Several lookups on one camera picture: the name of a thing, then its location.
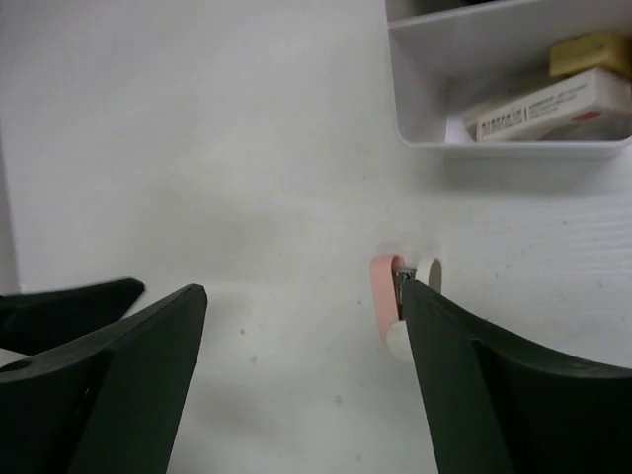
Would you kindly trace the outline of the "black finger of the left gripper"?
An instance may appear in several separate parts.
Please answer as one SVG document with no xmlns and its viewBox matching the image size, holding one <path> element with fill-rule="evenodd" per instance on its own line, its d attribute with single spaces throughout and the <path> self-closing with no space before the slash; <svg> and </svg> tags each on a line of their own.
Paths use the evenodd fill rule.
<svg viewBox="0 0 632 474">
<path fill-rule="evenodd" d="M 33 356 L 120 320 L 145 291 L 135 278 L 1 297 L 1 348 Z"/>
</svg>

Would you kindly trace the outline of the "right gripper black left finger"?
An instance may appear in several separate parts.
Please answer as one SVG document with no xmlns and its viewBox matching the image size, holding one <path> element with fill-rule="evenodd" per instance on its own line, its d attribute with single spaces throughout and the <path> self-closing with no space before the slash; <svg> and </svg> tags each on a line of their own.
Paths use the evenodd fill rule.
<svg viewBox="0 0 632 474">
<path fill-rule="evenodd" d="M 1 369 L 5 473 L 163 473 L 207 308 L 189 284 L 113 324 Z"/>
</svg>

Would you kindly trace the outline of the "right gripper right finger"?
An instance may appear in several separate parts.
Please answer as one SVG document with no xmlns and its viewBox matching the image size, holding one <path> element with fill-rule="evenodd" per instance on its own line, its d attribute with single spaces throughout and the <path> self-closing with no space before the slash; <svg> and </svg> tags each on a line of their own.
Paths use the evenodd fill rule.
<svg viewBox="0 0 632 474">
<path fill-rule="evenodd" d="M 419 281 L 403 309 L 439 472 L 630 472 L 630 369 L 536 344 Z"/>
</svg>

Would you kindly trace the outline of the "pink white eraser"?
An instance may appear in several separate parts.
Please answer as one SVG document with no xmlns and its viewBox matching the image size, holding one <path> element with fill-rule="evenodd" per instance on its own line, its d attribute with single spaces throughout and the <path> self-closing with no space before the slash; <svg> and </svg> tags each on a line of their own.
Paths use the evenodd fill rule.
<svg viewBox="0 0 632 474">
<path fill-rule="evenodd" d="M 404 319 L 403 284 L 415 280 L 441 293 L 442 269 L 439 258 L 422 259 L 415 266 L 409 266 L 399 254 L 382 254 L 371 260 L 370 285 L 379 336 L 388 352 L 401 361 L 413 361 Z"/>
</svg>

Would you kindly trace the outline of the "white small eraser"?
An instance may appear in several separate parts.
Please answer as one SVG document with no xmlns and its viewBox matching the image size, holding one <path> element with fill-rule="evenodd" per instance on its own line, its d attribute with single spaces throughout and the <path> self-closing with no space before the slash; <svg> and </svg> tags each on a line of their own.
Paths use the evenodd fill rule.
<svg viewBox="0 0 632 474">
<path fill-rule="evenodd" d="M 593 68 L 514 92 L 464 122 L 479 143 L 620 140 L 631 127 L 631 82 Z"/>
</svg>

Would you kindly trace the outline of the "tan small eraser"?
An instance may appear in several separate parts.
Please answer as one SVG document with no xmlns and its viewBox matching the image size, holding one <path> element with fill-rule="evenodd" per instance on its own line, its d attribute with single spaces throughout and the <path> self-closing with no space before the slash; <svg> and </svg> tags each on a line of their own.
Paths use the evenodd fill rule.
<svg viewBox="0 0 632 474">
<path fill-rule="evenodd" d="M 631 78 L 631 38 L 614 32 L 597 32 L 566 39 L 549 52 L 549 75 L 570 77 L 601 68 Z"/>
</svg>

